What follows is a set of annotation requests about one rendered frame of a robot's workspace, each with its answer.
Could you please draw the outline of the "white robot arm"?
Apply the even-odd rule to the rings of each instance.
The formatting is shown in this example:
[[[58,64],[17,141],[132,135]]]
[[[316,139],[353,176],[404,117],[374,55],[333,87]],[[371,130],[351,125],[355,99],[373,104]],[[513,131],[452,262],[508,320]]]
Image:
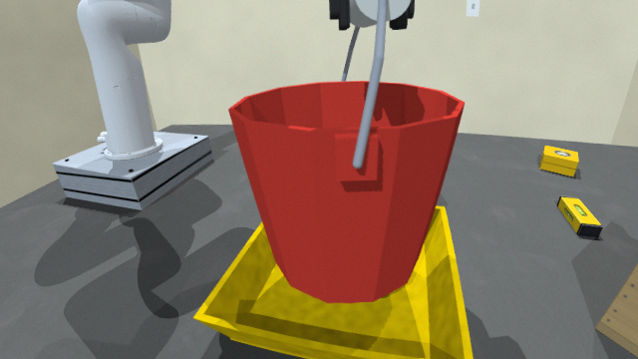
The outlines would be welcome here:
[[[77,10],[97,85],[106,132],[105,157],[148,156],[162,148],[155,138],[144,71],[127,45],[166,39],[171,0],[82,0]]]

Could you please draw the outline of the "yellow spirit level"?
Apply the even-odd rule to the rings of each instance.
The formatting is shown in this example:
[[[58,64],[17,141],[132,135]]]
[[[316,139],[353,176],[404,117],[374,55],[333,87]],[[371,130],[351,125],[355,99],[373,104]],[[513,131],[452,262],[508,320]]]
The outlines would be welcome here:
[[[557,206],[578,236],[599,237],[603,226],[578,197],[561,195]]]

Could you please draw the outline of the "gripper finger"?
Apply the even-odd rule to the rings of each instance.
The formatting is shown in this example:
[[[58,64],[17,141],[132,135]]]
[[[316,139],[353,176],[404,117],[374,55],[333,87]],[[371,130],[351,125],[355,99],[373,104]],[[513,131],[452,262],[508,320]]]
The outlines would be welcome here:
[[[390,28],[392,30],[407,29],[408,19],[413,19],[415,13],[415,0],[411,0],[408,9],[400,17],[390,21]]]
[[[339,31],[350,28],[350,0],[329,0],[330,20],[339,19]]]

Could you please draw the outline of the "brown wooden crate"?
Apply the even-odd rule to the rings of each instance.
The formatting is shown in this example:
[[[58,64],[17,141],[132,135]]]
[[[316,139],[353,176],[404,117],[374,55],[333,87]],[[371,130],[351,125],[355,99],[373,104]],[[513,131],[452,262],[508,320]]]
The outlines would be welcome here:
[[[595,329],[638,358],[638,262]]]

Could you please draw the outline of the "yellow shallow tray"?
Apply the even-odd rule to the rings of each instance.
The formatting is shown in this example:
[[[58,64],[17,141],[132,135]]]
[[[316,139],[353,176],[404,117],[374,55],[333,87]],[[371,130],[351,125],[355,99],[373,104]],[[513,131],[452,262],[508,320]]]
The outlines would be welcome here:
[[[444,206],[408,283],[374,302],[326,303],[291,287],[261,222],[193,318],[306,359],[474,359]]]

